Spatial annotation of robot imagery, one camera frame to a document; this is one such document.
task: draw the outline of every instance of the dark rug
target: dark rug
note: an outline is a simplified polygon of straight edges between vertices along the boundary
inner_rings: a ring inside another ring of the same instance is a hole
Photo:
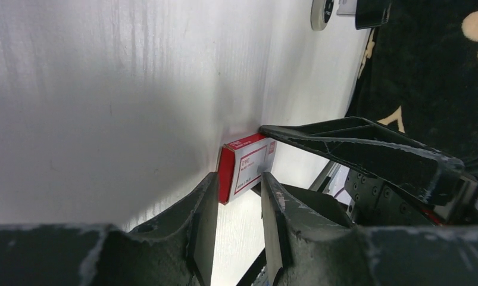
[[[392,0],[347,116],[460,158],[478,176],[478,1]]]

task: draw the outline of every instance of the small box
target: small box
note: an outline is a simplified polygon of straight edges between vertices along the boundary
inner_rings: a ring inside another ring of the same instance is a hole
[[[218,159],[219,200],[227,204],[260,182],[270,172],[276,153],[276,141],[262,134],[224,144]]]

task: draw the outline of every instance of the table surface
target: table surface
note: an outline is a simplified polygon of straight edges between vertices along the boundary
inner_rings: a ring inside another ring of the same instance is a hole
[[[0,1],[0,223],[129,230],[215,170],[261,124],[342,117],[367,31],[311,0]],[[325,159],[280,144],[308,187]],[[220,206],[213,285],[263,248],[260,199]]]

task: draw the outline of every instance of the wire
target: wire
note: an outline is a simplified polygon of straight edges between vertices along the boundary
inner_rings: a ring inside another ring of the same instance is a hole
[[[342,189],[338,190],[335,195],[333,195],[333,198],[337,198],[342,192],[344,192],[346,189],[345,187],[343,186]]]

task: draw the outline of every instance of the screw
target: screw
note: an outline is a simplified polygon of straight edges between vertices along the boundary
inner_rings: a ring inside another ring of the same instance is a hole
[[[400,204],[400,213],[406,213],[407,212],[407,204],[406,203],[401,203]]]
[[[384,197],[385,197],[385,198],[389,198],[390,192],[391,192],[391,190],[390,190],[389,188],[386,188],[386,189],[384,190]]]

